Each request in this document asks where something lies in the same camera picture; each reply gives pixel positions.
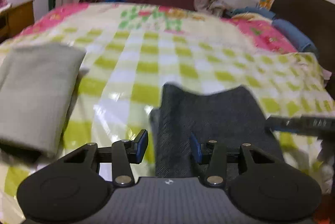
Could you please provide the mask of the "folded light grey cloth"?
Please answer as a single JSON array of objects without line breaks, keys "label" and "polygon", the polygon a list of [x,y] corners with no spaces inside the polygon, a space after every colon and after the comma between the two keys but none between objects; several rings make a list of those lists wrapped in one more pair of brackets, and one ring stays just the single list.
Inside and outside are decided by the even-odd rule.
[{"label": "folded light grey cloth", "polygon": [[8,53],[1,64],[1,143],[57,153],[85,54],[59,43]]}]

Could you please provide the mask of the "dark brown wooden headboard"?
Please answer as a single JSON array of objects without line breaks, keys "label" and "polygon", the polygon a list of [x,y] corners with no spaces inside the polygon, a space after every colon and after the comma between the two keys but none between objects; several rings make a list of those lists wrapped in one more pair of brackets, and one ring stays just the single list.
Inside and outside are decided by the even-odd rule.
[{"label": "dark brown wooden headboard", "polygon": [[290,22],[307,35],[318,50],[318,62],[331,72],[326,91],[334,97],[334,4],[326,0],[274,0],[275,19]]}]

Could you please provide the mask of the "yellow snack bag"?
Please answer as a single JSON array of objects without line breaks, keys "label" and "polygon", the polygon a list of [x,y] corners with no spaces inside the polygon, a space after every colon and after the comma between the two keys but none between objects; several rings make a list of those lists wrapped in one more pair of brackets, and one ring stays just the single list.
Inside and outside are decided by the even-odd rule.
[{"label": "yellow snack bag", "polygon": [[270,10],[273,0],[259,0],[259,7]]}]

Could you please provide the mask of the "wooden bedside table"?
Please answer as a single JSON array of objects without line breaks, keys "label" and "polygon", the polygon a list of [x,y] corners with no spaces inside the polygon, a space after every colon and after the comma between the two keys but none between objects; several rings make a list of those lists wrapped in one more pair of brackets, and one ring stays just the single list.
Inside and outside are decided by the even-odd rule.
[{"label": "wooden bedside table", "polygon": [[17,36],[35,23],[33,2],[29,0],[1,12],[0,42]]}]

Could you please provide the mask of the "blue folded blanket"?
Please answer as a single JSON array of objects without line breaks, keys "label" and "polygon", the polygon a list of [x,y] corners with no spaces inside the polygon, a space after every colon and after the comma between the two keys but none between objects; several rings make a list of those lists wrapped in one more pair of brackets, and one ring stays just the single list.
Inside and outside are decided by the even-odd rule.
[{"label": "blue folded blanket", "polygon": [[276,16],[275,13],[273,13],[272,11],[263,8],[263,7],[244,7],[244,8],[239,8],[239,9],[234,9],[231,14],[233,16],[238,15],[238,14],[243,14],[243,13],[256,13],[259,15],[262,15],[263,17],[267,18],[267,19],[271,19],[273,20]]}]

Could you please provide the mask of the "blue pillow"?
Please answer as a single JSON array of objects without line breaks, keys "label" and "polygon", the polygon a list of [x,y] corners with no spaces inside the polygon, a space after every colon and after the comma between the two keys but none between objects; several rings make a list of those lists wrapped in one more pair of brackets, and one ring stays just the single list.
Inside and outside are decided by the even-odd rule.
[{"label": "blue pillow", "polygon": [[275,19],[271,25],[284,35],[298,52],[309,52],[318,57],[318,50],[313,41],[293,24],[283,19]]}]

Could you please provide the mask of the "dark grey knit pants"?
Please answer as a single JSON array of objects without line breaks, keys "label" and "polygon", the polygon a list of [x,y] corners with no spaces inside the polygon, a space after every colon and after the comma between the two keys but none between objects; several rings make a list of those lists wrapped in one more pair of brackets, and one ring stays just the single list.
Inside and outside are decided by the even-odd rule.
[{"label": "dark grey knit pants", "polygon": [[159,178],[203,176],[205,166],[196,164],[189,138],[223,143],[237,152],[251,143],[283,159],[279,142],[265,130],[266,118],[255,97],[243,86],[211,95],[193,94],[165,84],[159,108],[150,113],[155,144],[155,175]]}]

